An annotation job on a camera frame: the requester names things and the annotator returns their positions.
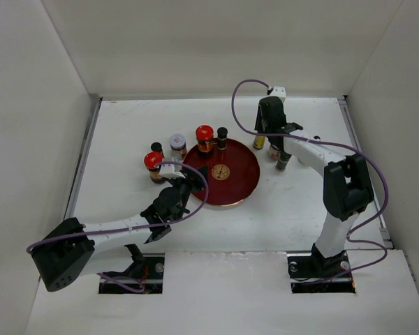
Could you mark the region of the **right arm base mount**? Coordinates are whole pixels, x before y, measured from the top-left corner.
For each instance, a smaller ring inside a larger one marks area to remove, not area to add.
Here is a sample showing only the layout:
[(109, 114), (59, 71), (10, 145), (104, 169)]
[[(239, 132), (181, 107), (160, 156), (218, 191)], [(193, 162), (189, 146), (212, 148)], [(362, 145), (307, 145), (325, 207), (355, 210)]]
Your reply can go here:
[(355, 294), (352, 274), (345, 274), (351, 268), (346, 251), (324, 258), (313, 245), (309, 253), (289, 253), (287, 262), (294, 294)]

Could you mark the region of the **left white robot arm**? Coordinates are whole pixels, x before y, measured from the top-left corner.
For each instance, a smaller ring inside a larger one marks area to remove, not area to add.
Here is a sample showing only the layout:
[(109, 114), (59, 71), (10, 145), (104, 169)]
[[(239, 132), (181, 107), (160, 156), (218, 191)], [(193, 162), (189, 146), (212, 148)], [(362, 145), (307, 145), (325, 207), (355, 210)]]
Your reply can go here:
[(186, 206), (194, 192), (209, 195), (208, 167), (172, 161), (157, 166), (169, 187), (161, 190), (144, 211), (108, 223), (88, 224), (76, 217), (67, 218), (27, 248), (47, 291), (62, 290), (86, 274), (98, 274), (111, 283), (139, 276), (145, 258), (138, 244), (158, 241), (174, 224), (196, 215)]

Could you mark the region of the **yellow label oil bottle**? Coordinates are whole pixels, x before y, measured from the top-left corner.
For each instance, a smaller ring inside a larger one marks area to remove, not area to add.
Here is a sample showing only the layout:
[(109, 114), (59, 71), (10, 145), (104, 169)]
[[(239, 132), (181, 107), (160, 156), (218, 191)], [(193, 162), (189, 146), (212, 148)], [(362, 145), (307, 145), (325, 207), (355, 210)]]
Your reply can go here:
[(253, 148), (255, 150), (261, 150), (265, 146), (266, 137), (262, 135), (257, 135), (253, 141)]

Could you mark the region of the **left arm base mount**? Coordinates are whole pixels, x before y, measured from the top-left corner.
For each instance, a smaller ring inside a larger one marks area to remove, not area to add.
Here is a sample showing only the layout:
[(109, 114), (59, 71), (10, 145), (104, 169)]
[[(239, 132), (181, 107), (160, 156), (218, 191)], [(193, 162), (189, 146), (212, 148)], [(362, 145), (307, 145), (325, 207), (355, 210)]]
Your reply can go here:
[(135, 244), (126, 245), (131, 260), (122, 270), (103, 272), (98, 293), (102, 295), (157, 295), (163, 293), (164, 253), (142, 253)]

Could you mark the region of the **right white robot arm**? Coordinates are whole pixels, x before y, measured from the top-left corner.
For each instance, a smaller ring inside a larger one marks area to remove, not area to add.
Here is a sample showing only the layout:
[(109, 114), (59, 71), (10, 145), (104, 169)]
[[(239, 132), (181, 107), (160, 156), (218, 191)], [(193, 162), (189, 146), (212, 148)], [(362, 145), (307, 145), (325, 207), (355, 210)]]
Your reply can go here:
[(259, 100), (254, 130), (278, 150), (295, 156), (322, 176), (327, 214), (312, 247), (309, 265), (316, 275), (328, 275), (340, 261), (348, 231), (374, 201), (366, 159), (359, 153), (346, 156), (330, 149), (310, 137), (299, 124), (287, 122), (284, 103), (276, 96)]

